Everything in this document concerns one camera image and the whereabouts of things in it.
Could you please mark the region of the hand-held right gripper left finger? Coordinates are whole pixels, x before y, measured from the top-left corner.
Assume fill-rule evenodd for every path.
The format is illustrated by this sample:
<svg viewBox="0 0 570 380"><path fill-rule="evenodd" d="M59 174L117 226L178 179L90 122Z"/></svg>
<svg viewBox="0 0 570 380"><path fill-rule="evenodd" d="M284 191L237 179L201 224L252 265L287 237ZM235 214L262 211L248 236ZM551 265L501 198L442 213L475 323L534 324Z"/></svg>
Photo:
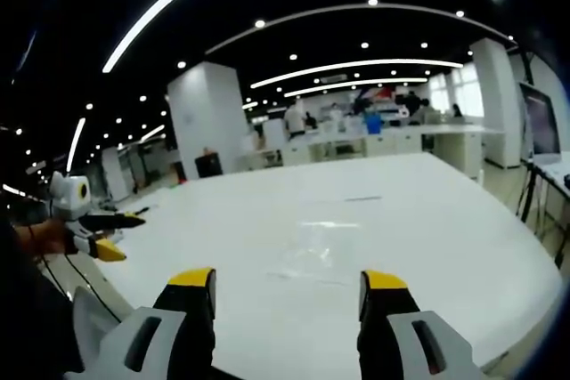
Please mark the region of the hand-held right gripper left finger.
<svg viewBox="0 0 570 380"><path fill-rule="evenodd" d="M209 379L216 345L216 270L183 271L151 307L118 321L80 288L73 330L82 368L66 379Z"/></svg>

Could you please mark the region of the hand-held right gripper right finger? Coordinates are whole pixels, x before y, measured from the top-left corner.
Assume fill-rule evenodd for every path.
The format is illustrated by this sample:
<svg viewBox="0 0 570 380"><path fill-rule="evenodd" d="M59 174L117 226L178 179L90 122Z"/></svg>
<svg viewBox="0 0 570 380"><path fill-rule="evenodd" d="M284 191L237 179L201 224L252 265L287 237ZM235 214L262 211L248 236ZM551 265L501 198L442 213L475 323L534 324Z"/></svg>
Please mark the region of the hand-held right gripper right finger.
<svg viewBox="0 0 570 380"><path fill-rule="evenodd" d="M396 275L361 272L357 351L363 379L484 379L470 343L423 311Z"/></svg>

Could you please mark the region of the person's left hand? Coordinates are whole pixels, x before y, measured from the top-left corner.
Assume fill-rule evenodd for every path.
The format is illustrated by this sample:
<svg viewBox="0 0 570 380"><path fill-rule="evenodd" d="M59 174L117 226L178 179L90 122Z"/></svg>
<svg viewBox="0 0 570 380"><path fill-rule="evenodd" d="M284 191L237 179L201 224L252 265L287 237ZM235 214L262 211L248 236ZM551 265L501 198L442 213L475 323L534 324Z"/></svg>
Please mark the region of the person's left hand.
<svg viewBox="0 0 570 380"><path fill-rule="evenodd" d="M50 218L29 226L15 226L14 230L22 248L29 255L65 253L66 227L59 219Z"/></svg>

